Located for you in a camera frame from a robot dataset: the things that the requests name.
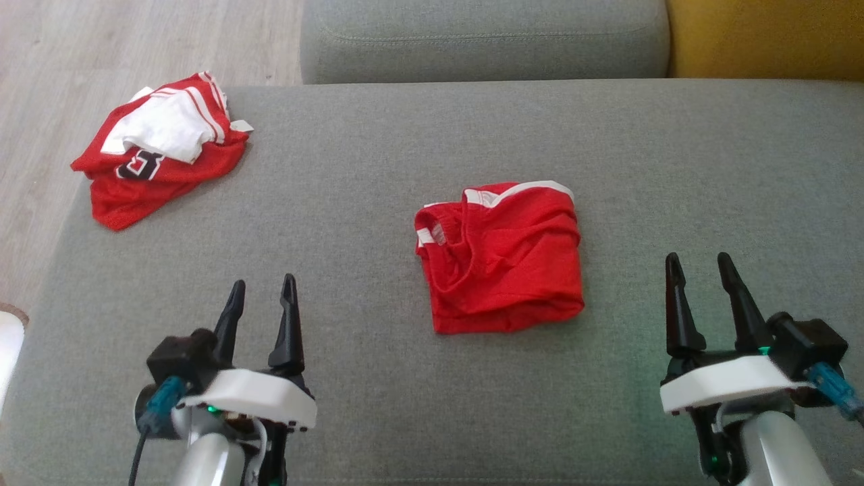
black cable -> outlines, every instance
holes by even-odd
[[[129,471],[129,486],[135,486],[135,478],[138,476],[138,465],[141,463],[141,453],[144,451],[144,442],[147,441],[148,428],[144,428],[138,445],[135,447],[135,456],[132,457],[132,470]]]

red folded shirt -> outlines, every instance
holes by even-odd
[[[436,332],[512,332],[585,307],[573,193],[557,182],[465,189],[414,226]]]
[[[181,137],[178,134],[160,134],[158,131],[167,130],[166,126],[187,128],[184,126],[186,122],[205,126],[208,131],[212,131],[213,141],[200,145],[200,154],[192,163],[181,162],[135,145],[130,146],[125,153],[102,151],[110,144],[106,140],[116,136],[111,133],[116,125],[126,123],[148,110],[145,106],[140,112],[135,112],[149,100],[177,93],[188,97],[187,111],[192,112],[191,116],[177,110],[163,110],[162,118],[151,116],[147,121],[149,128],[163,138]],[[153,213],[171,199],[185,195],[201,182],[230,172],[243,156],[249,136],[231,129],[225,102],[225,96],[213,78],[208,73],[198,73],[161,86],[151,94],[115,108],[81,157],[72,162],[72,170],[82,171],[93,180],[90,186],[93,218],[119,231]]]

gray fabric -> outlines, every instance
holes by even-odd
[[[664,0],[309,0],[305,84],[656,78]]]
[[[293,484],[690,485],[696,438],[662,413],[664,257],[678,251],[713,349],[733,345],[730,252],[768,315],[822,317],[864,389],[864,86],[585,80],[229,90],[255,128],[228,176],[111,233],[72,208],[0,429],[10,486],[120,484],[144,359],[212,326],[245,278],[241,367],[262,367],[285,272],[299,282],[320,424]],[[467,185],[573,189],[587,307],[515,335],[437,336],[414,213]],[[836,484],[864,441],[800,420]],[[140,484],[178,443],[148,444]]]

robotic arm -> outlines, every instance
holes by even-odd
[[[699,463],[722,485],[830,485],[794,421],[795,407],[838,406],[864,425],[864,402],[843,379],[848,344],[819,319],[779,312],[766,321],[726,253],[717,257],[735,325],[734,350],[706,351],[684,294],[681,263],[666,257],[666,352],[660,398],[686,412],[699,440]]]
[[[135,422],[141,432],[132,464],[148,438],[187,441],[174,486],[284,486],[285,442],[315,426],[317,405],[306,388],[300,311],[294,276],[285,275],[282,321],[268,368],[232,365],[245,283],[234,283],[213,331],[167,337],[150,354],[154,384],[138,396]]]

yellow cushion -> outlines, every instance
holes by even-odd
[[[864,80],[864,1],[667,0],[670,76]]]

